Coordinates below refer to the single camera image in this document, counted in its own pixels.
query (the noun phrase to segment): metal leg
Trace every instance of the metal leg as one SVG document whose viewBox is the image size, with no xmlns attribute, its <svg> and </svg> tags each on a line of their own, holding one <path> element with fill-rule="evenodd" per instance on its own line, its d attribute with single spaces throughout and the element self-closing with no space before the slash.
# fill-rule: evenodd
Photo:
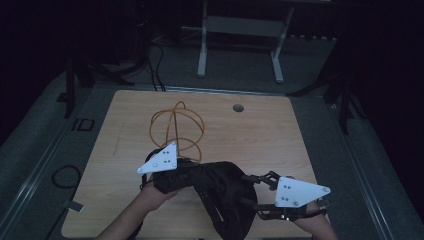
<svg viewBox="0 0 424 240">
<path fill-rule="evenodd" d="M 277 81 L 277 83 L 282 83 L 284 81 L 283 73 L 281 72 L 280 60 L 278 59 L 278 57 L 280 56 L 280 52 L 283 47 L 284 40 L 286 38 L 287 30 L 289 29 L 290 20 L 293 16 L 293 11 L 294 8 L 291 7 L 286 16 L 286 20 L 284 21 L 284 24 L 281 27 L 281 34 L 278 40 L 277 48 L 271 51 L 272 66 L 274 67 L 275 81 Z"/>
<path fill-rule="evenodd" d="M 202 47 L 200 49 L 200 57 L 199 57 L 199 67 L 197 69 L 197 76 L 204 77 L 206 72 L 206 57 L 208 53 L 208 48 L 206 46 L 206 23 L 208 19 L 208 1 L 203 1 L 203 21 L 202 21 Z"/>
</svg>

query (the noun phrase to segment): wooden table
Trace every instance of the wooden table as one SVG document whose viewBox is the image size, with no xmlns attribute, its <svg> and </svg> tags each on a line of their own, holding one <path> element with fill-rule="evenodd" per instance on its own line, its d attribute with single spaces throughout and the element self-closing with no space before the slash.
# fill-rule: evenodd
<svg viewBox="0 0 424 240">
<path fill-rule="evenodd" d="M 84 210 L 69 211 L 62 227 L 65 237 L 97 236 L 137 195 L 141 183 L 137 168 L 157 148 L 149 137 L 151 117 L 179 101 L 204 121 L 204 136 L 198 144 L 203 163 L 232 161 L 246 174 L 263 175 L 273 170 L 316 183 L 288 98 L 122 90 L 113 98 L 74 198 Z M 234 111 L 235 104 L 243 105 L 244 111 Z M 164 136 L 166 122 L 163 118 L 155 123 L 155 138 Z M 178 118 L 178 126 L 180 137 L 199 136 L 198 127 L 190 120 Z M 195 150 L 186 154 L 198 157 Z M 255 188 L 259 203 L 274 202 L 275 193 L 267 185 Z M 248 234 L 248 238 L 308 236 L 291 222 L 262 221 L 259 217 Z M 190 187 L 149 214 L 139 237 L 195 239 L 219 235 Z"/>
</svg>

